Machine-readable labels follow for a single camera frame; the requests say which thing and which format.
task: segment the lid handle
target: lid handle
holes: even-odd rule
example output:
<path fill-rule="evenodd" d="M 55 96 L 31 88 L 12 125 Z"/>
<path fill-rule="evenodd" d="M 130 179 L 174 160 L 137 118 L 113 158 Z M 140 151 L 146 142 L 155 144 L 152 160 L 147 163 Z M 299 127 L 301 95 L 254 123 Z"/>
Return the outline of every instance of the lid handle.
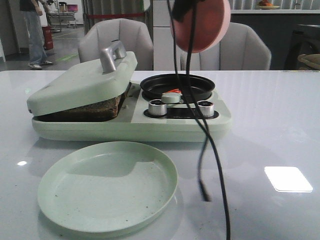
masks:
<path fill-rule="evenodd" d="M 100 52 L 100 61 L 104 74 L 117 70 L 116 59 L 123 59 L 127 56 L 125 46 L 120 40 L 112 41 L 112 44 Z"/>

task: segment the person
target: person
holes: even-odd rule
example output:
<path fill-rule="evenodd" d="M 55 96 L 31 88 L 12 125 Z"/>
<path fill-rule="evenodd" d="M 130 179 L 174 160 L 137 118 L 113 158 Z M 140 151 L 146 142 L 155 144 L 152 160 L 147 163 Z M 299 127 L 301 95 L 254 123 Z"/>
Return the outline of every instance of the person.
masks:
<path fill-rule="evenodd" d="M 44 10 L 49 11 L 45 0 L 20 0 L 20 11 L 26 23 L 29 35 L 29 68 L 32 70 L 41 70 L 41 65 L 52 65 L 47 60 L 47 54 L 44 49 L 45 38 L 43 35 L 40 16 L 43 12 L 39 7 L 39 2 Z"/>

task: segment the food on plate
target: food on plate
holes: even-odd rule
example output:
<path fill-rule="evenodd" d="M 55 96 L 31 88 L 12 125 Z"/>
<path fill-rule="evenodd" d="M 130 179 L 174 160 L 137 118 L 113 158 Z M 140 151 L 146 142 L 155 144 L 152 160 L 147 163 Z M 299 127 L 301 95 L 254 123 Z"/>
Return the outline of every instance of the food on plate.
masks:
<path fill-rule="evenodd" d="M 273 6 L 273 4 L 271 2 L 269 2 L 268 0 L 261 0 L 258 3 L 259 6 Z"/>

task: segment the jeans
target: jeans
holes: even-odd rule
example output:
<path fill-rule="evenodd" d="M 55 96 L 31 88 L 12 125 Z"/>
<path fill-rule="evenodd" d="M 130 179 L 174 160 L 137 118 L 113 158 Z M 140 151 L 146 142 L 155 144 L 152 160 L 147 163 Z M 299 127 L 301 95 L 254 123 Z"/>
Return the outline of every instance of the jeans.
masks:
<path fill-rule="evenodd" d="M 29 63 L 41 64 L 47 59 L 44 49 L 45 38 L 40 17 L 36 11 L 22 11 L 29 35 Z"/>

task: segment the sneaker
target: sneaker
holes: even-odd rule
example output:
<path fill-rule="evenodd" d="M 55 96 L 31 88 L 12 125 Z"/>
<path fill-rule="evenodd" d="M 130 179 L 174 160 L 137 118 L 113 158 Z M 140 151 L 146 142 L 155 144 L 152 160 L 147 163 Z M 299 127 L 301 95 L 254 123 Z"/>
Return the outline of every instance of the sneaker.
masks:
<path fill-rule="evenodd" d="M 28 67 L 31 69 L 31 70 L 42 70 L 42 67 L 38 64 L 31 64 L 29 63 L 28 64 Z"/>
<path fill-rule="evenodd" d="M 52 64 L 54 64 L 54 63 L 52 61 L 48 61 L 48 60 L 40 63 L 40 65 L 52 65 Z"/>

